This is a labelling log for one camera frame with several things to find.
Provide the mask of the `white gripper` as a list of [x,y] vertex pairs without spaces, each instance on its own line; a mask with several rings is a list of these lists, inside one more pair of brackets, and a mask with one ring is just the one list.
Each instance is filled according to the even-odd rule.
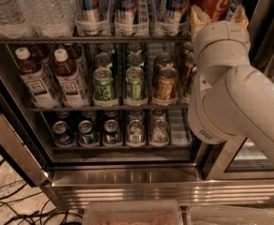
[[248,64],[251,47],[247,30],[249,19],[242,5],[236,7],[230,22],[211,22],[208,14],[193,5],[190,10],[190,37],[198,64],[209,60],[224,64]]

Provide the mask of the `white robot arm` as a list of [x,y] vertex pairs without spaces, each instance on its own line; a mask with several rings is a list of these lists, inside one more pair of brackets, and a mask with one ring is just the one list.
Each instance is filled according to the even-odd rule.
[[213,22],[199,7],[190,11],[198,71],[188,121],[204,143],[251,139],[274,166],[274,83],[251,65],[249,21],[239,6],[230,21]]

